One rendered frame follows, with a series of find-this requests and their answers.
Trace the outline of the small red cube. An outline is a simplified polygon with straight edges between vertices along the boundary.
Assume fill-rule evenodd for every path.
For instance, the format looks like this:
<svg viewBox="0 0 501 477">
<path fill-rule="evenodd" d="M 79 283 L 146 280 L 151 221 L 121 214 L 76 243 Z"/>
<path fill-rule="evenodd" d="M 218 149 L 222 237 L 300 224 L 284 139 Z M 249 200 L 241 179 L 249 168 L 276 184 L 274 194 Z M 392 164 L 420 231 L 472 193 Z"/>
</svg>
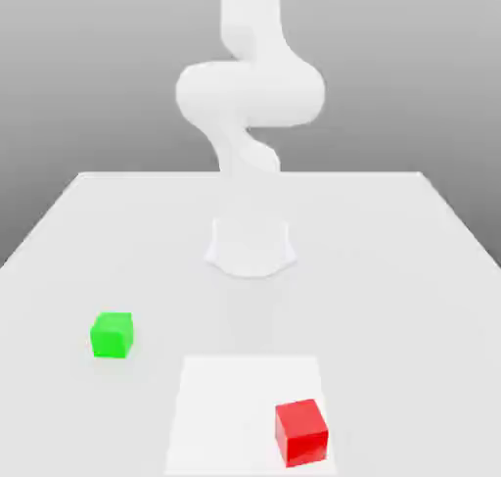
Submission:
<svg viewBox="0 0 501 477">
<path fill-rule="evenodd" d="M 275 439 L 288 468 L 324 460 L 329 429 L 316 401 L 276 405 Z"/>
</svg>

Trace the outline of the small green cube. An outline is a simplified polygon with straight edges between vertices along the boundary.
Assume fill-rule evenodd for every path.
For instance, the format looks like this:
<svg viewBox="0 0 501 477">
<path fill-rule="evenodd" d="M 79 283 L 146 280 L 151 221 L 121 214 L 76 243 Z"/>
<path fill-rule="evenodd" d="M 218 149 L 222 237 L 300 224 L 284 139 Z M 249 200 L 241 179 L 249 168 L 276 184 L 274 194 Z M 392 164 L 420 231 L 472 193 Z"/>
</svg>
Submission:
<svg viewBox="0 0 501 477">
<path fill-rule="evenodd" d="M 131 312 L 101 312 L 90 329 L 90 342 L 95 358 L 126 358 L 133 341 Z"/>
</svg>

